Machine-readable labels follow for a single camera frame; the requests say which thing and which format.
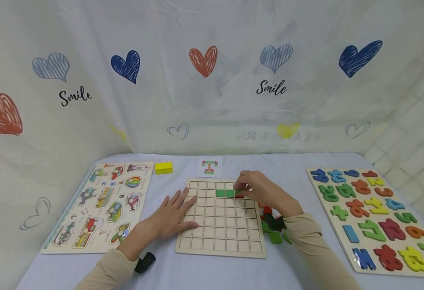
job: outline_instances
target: vehicle puzzle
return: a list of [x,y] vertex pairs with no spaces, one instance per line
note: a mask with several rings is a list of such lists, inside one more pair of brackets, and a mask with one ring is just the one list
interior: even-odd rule
[[98,164],[48,237],[43,254],[105,253],[139,222],[154,162]]

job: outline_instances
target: yellow block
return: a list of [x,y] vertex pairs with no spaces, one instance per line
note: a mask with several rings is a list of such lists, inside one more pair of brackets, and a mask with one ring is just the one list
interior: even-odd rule
[[173,162],[164,162],[154,166],[155,174],[173,173]]

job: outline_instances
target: white table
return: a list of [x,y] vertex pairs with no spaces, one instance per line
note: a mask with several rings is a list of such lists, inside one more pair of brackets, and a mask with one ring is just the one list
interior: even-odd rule
[[[166,195],[185,187],[196,176],[196,156],[148,154],[114,155],[95,164],[130,161],[166,162],[173,160],[173,174],[153,174],[141,219],[150,216]],[[355,153],[304,153],[271,155],[229,155],[222,157],[222,179],[236,179],[241,170],[260,170],[279,184],[312,213],[321,225],[323,237],[344,266],[364,289],[424,289],[424,278],[392,275],[357,274],[338,242],[306,174],[309,167],[373,168]],[[413,211],[414,216],[424,222]],[[147,272],[135,274],[122,289],[216,290],[216,289],[315,289],[310,272],[295,247],[274,245],[266,235],[267,259],[241,259],[175,253],[175,238],[156,241],[146,251],[157,260]],[[42,255],[38,253],[20,281],[17,290],[73,289],[90,271],[102,254]]]

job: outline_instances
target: blue heart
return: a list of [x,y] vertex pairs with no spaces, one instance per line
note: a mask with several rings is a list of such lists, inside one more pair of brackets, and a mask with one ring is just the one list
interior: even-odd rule
[[293,54],[293,47],[289,44],[280,46],[278,49],[275,46],[267,46],[260,53],[260,63],[271,68],[273,74],[281,67]]
[[365,64],[380,51],[383,42],[376,40],[367,44],[361,51],[357,51],[355,46],[347,46],[339,58],[339,66],[348,77],[353,77]]
[[136,77],[139,71],[139,54],[136,51],[129,51],[127,60],[122,57],[114,55],[110,60],[110,64],[114,71],[126,78],[132,83],[136,83]]
[[35,58],[31,65],[35,74],[42,79],[60,79],[67,82],[70,63],[62,53],[51,53],[47,59]]

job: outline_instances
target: wooden alphabet puzzle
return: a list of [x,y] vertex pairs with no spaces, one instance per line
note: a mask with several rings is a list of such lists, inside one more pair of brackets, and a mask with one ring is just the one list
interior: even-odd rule
[[354,271],[424,277],[424,226],[377,172],[307,173]]

